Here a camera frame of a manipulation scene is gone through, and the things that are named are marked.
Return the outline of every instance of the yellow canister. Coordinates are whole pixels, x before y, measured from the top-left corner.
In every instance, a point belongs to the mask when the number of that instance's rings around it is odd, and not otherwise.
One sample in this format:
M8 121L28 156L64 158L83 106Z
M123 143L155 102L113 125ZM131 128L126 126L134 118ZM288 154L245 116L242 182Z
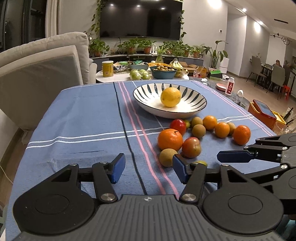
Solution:
M113 61L103 61L103 77L112 77L113 76Z

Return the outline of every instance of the striped bowl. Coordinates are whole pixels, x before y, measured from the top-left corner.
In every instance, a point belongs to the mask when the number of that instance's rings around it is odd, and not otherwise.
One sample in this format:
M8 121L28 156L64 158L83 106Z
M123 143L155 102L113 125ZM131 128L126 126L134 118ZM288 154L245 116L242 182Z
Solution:
M177 88L182 95L180 103L175 107L166 107L160 101L162 91L169 87ZM139 86L133 91L133 96L145 111L169 119L191 117L207 105L205 97L197 91L166 83L150 83Z

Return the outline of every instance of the pink plate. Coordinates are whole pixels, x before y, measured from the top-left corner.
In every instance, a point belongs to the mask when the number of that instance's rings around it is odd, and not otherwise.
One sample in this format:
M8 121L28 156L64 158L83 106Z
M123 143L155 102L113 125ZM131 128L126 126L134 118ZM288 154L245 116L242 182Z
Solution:
M226 90L226 85L223 85L223 84L216 84L217 86L217 89L218 90L221 90L221 91L225 91Z

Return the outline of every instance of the television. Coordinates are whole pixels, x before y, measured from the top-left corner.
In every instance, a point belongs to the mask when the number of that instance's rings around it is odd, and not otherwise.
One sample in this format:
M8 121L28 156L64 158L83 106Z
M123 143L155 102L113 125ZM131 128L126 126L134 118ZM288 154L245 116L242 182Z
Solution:
M180 39L182 2L107 0L101 12L100 37Z

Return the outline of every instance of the person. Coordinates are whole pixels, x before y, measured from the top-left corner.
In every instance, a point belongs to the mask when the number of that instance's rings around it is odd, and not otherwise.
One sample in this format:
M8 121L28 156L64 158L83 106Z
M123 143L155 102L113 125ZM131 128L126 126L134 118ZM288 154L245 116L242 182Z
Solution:
M276 60L276 63L273 64L273 66L275 66L275 65L277 65L277 66L279 66L279 67L282 67L282 66L281 66L281 63L280 63L280 61L279 61L278 59Z

